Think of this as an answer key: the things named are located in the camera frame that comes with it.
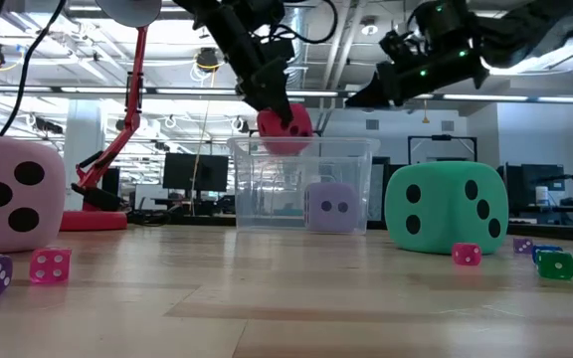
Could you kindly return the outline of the teal foam die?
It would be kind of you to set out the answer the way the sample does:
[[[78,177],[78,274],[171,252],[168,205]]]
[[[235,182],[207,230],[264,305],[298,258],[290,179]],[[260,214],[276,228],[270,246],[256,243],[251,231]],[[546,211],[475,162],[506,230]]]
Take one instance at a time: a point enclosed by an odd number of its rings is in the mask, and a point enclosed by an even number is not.
[[[478,162],[442,161],[404,166],[390,177],[385,223],[398,248],[448,254],[458,243],[484,255],[502,245],[508,199],[497,171]]]

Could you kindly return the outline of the silver ceiling duct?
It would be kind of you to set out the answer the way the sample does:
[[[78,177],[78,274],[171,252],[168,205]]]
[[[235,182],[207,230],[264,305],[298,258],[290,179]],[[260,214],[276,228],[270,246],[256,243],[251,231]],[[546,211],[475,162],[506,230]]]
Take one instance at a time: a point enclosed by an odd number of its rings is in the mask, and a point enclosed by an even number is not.
[[[306,9],[286,7],[286,15],[282,20],[282,24],[304,36],[307,32],[307,25],[305,24],[306,12]],[[294,53],[294,56],[287,61],[287,69],[285,70],[285,73],[288,75],[286,87],[289,90],[301,89],[306,71],[306,66],[304,65],[305,45],[302,40],[297,39],[294,35],[286,35],[286,37],[291,38]]]

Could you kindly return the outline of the lavender foam die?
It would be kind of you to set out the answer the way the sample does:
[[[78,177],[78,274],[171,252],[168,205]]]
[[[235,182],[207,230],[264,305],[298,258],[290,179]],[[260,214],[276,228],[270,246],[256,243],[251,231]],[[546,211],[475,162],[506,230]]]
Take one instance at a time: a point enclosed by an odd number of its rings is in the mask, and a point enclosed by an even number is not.
[[[317,182],[304,191],[304,223],[320,233],[352,233],[360,218],[354,187],[345,183]]]

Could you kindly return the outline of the red desk lamp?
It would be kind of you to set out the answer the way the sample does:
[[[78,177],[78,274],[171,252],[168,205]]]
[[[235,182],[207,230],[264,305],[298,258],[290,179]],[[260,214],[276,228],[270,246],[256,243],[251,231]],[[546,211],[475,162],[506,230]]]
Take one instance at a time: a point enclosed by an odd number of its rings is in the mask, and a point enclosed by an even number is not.
[[[121,210],[122,200],[97,186],[109,165],[140,126],[143,62],[148,26],[162,7],[162,0],[95,0],[102,12],[115,22],[137,30],[132,70],[125,90],[123,129],[107,149],[76,165],[79,181],[72,189],[83,196],[83,208],[63,214],[62,232],[124,230],[127,213]]]

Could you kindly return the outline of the clear plastic bin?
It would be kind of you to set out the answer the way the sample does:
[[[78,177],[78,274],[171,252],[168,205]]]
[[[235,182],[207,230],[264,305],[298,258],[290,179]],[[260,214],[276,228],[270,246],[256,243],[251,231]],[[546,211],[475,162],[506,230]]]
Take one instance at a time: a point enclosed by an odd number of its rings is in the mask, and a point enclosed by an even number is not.
[[[304,223],[304,191],[311,183],[352,185],[359,201],[357,229],[368,222],[373,154],[380,142],[356,137],[301,137],[309,145],[296,155],[273,155],[261,137],[228,140],[234,164],[235,215],[239,231],[295,230],[317,234]]]

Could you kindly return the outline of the dark desk monitor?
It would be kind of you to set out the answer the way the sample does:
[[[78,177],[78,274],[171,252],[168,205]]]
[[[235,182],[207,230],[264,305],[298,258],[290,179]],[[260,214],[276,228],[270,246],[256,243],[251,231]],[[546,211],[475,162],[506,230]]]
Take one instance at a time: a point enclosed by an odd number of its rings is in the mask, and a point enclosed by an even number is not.
[[[508,196],[511,211],[536,204],[536,188],[546,187],[549,194],[564,193],[564,167],[559,164],[504,164],[497,168]]]

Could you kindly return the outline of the red foam die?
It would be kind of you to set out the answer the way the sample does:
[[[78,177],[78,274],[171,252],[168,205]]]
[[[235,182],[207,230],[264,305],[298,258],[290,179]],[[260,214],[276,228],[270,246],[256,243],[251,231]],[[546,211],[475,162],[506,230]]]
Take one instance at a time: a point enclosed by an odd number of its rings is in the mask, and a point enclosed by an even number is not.
[[[290,105],[293,118],[290,124],[283,126],[282,120],[270,109],[257,115],[260,137],[267,150],[273,155],[296,155],[309,145],[301,137],[313,137],[310,116],[300,103]]]

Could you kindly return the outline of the pink foam die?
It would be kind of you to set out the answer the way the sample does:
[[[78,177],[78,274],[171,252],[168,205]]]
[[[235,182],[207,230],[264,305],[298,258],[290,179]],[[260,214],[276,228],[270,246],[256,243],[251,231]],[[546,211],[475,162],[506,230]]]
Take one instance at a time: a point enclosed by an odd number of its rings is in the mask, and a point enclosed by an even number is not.
[[[59,231],[65,166],[49,146],[0,137],[0,254],[45,246]]]

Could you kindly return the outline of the black ceiling device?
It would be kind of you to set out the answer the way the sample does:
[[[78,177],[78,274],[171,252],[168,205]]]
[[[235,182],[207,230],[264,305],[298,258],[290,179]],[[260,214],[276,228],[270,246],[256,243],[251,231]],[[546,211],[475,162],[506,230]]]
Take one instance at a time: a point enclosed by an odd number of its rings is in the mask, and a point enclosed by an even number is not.
[[[195,58],[196,68],[203,73],[213,73],[220,67],[215,48],[201,48]]]

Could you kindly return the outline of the black computer monitor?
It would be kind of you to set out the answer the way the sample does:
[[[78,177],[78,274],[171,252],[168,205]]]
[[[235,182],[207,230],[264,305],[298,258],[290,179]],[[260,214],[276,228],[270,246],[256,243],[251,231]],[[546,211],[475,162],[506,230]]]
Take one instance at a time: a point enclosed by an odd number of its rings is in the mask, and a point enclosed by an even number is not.
[[[165,189],[226,192],[229,157],[167,153],[162,186]]]

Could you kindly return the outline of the small pink translucent die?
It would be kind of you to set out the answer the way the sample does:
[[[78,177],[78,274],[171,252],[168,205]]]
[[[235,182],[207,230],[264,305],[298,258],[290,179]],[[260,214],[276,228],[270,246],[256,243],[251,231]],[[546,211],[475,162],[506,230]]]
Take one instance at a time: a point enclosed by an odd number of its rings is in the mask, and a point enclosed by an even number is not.
[[[29,278],[32,283],[60,283],[69,280],[72,250],[41,248],[32,252]]]
[[[452,247],[452,258],[459,266],[478,266],[482,251],[479,245],[472,243],[455,243]]]

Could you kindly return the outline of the small green translucent die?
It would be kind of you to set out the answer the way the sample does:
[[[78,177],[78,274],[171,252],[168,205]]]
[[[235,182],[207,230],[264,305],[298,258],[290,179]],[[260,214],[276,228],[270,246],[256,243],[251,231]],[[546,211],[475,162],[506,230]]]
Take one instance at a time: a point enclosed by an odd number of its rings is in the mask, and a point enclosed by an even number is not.
[[[538,251],[537,272],[541,277],[571,280],[573,278],[573,257],[561,251]]]

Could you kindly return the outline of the long ceiling light bar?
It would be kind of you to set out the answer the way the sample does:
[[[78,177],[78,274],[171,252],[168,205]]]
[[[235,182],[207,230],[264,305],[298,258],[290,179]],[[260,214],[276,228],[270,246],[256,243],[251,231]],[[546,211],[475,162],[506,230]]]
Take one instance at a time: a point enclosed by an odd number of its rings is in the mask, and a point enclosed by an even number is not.
[[[14,86],[0,85],[0,93],[17,93]],[[25,87],[25,93],[33,96],[74,96],[74,95],[99,95],[101,97],[122,97],[126,93],[124,87]],[[234,89],[211,89],[211,88],[155,88],[146,87],[142,90],[146,97],[189,97],[198,96],[201,98],[237,97]],[[353,91],[332,91],[332,90],[288,90],[289,98],[338,98],[346,99],[354,95]],[[525,95],[500,95],[500,94],[459,94],[459,93],[430,93],[420,94],[414,100],[426,101],[469,101],[469,102],[529,102],[537,104],[573,104],[573,96],[525,96]]]

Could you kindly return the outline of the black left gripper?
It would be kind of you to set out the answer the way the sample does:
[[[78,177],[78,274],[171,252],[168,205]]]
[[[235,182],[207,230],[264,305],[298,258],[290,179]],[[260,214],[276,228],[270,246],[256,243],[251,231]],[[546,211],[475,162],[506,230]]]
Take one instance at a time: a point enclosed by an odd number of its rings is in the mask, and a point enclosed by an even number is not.
[[[270,109],[287,127],[293,114],[287,99],[289,41],[271,42],[257,32],[276,28],[286,14],[283,0],[201,0],[201,25],[206,27],[238,81],[243,101]]]

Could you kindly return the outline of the black rectangular frame stand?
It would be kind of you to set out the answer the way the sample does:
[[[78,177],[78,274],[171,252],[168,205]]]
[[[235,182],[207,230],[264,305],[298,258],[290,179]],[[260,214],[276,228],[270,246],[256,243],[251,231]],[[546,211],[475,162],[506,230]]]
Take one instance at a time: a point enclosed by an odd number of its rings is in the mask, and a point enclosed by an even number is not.
[[[473,155],[473,162],[478,162],[478,139],[474,136],[452,136],[449,134],[410,135],[407,137],[407,162],[409,165],[413,164],[413,152],[420,147],[420,144],[416,147],[412,146],[412,141],[415,139],[421,140],[422,142],[425,140],[443,142],[457,141]]]

